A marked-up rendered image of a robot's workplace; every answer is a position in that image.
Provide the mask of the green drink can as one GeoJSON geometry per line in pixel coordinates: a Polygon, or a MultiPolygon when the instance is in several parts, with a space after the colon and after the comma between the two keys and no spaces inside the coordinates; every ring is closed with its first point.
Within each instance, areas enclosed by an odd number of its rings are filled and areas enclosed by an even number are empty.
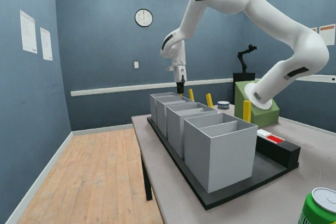
{"type": "Polygon", "coordinates": [[[336,224],[336,192],[318,187],[306,196],[297,224],[336,224]]]}

